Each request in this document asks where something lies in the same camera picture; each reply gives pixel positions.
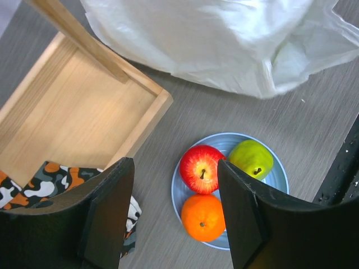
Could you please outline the blue plastic plate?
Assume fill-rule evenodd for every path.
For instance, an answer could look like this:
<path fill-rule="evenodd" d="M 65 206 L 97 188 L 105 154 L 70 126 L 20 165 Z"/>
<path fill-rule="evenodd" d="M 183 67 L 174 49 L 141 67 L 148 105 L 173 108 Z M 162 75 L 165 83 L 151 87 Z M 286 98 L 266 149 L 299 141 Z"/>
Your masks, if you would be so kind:
<path fill-rule="evenodd" d="M 244 140 L 254 140 L 258 143 L 262 143 L 260 140 L 246 134 L 236 132 L 222 132 L 204 137 L 193 145 L 209 145 L 218 149 L 225 156 L 229 156 L 230 152 L 235 148 L 235 146 Z M 288 194 L 289 185 L 286 171 L 274 151 L 272 151 L 270 148 L 267 148 L 267 150 L 273 156 L 274 165 L 270 173 L 263 179 L 262 182 Z M 174 169 L 172 177 L 171 198 L 175 214 L 179 220 L 181 219 L 181 211 L 185 201 L 194 194 L 195 192 L 190 190 L 183 182 L 182 177 L 180 176 L 180 166 L 177 165 Z M 224 231 L 216 240 L 205 242 L 204 244 L 215 249 L 228 251 L 229 243 L 227 232 Z"/>

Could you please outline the white plastic bag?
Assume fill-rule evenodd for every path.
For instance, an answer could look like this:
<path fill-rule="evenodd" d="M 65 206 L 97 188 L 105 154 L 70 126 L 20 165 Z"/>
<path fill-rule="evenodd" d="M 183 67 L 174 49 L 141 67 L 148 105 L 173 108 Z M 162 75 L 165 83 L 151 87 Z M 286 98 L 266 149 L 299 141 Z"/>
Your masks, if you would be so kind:
<path fill-rule="evenodd" d="M 172 76 L 260 99 L 358 56 L 335 1 L 82 1 L 116 53 Z"/>

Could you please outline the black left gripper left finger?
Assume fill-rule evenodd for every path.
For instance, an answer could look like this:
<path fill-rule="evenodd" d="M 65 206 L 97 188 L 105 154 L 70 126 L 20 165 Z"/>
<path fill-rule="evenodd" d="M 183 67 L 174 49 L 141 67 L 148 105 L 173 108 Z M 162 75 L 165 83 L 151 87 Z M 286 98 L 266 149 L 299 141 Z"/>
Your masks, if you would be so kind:
<path fill-rule="evenodd" d="M 117 268 L 134 184 L 124 157 L 74 189 L 1 212 L 2 268 Z"/>

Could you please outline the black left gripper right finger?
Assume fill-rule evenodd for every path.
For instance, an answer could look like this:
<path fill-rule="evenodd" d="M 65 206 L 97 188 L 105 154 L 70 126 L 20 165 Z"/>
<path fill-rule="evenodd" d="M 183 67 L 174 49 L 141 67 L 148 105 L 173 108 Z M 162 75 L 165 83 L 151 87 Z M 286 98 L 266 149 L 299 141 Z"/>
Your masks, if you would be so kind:
<path fill-rule="evenodd" d="M 321 206 L 218 163 L 234 268 L 357 268 L 358 198 Z"/>

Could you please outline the wooden clothes rack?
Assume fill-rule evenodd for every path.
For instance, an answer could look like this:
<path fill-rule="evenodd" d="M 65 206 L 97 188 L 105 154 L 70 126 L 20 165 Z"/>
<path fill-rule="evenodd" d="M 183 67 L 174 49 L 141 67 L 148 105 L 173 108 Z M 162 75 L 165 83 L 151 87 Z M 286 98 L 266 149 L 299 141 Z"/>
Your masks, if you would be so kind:
<path fill-rule="evenodd" d="M 25 186 L 45 161 L 106 169 L 133 157 L 169 92 L 94 39 L 59 1 L 31 1 L 57 29 L 1 109 L 1 170 Z"/>

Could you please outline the fake orange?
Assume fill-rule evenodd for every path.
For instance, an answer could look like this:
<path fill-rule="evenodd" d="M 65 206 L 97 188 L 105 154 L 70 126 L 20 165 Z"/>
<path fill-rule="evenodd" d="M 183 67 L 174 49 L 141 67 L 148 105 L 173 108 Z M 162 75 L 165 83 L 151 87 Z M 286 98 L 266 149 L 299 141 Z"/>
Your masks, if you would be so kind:
<path fill-rule="evenodd" d="M 211 242 L 225 231 L 221 201 L 212 194 L 195 194 L 188 198 L 181 211 L 181 221 L 190 237 Z"/>

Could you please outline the red fake apple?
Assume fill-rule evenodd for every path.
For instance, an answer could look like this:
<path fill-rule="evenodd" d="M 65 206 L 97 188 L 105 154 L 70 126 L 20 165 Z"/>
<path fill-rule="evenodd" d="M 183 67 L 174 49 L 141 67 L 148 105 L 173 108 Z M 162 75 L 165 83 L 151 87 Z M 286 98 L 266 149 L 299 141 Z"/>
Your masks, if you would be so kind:
<path fill-rule="evenodd" d="M 196 145 L 188 149 L 179 164 L 179 173 L 190 190 L 211 194 L 219 188 L 218 161 L 226 157 L 209 145 Z"/>

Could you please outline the green fake pear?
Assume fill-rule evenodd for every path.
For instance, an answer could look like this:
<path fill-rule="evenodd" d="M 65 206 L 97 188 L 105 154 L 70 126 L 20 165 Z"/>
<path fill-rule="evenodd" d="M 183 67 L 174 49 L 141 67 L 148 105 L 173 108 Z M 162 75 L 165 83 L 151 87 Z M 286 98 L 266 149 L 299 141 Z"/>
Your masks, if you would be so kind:
<path fill-rule="evenodd" d="M 274 165 L 271 152 L 255 140 L 244 140 L 239 143 L 229 154 L 228 160 L 259 181 L 269 174 Z"/>

